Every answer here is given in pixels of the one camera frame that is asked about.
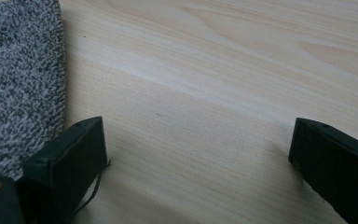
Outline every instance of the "black plastic object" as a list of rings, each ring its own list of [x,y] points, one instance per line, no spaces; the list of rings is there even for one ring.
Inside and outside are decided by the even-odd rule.
[[[321,122],[297,119],[289,161],[350,224],[358,224],[358,140]]]
[[[23,224],[21,205],[14,181],[0,177],[0,224]]]
[[[67,222],[106,164],[101,117],[78,122],[34,154],[22,169],[37,189],[32,206],[38,223]]]

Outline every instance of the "wooden table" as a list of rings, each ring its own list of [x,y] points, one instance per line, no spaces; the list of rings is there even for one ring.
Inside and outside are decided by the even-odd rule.
[[[67,125],[112,166],[76,223],[345,223],[287,160],[297,117],[358,139],[358,0],[61,0]]]

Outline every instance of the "gray knit fabric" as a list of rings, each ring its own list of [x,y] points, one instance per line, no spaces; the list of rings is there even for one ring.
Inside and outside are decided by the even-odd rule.
[[[0,175],[61,130],[64,45],[58,0],[0,2]]]

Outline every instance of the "speckled fabric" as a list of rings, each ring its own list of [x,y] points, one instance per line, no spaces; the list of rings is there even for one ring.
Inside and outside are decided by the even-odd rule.
[[[0,2],[0,175],[62,130],[64,81],[58,0]]]

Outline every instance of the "wood grain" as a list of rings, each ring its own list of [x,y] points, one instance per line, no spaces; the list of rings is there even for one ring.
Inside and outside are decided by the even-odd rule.
[[[112,167],[76,223],[345,223],[287,160],[295,119],[358,138],[358,0],[61,0],[67,125]]]

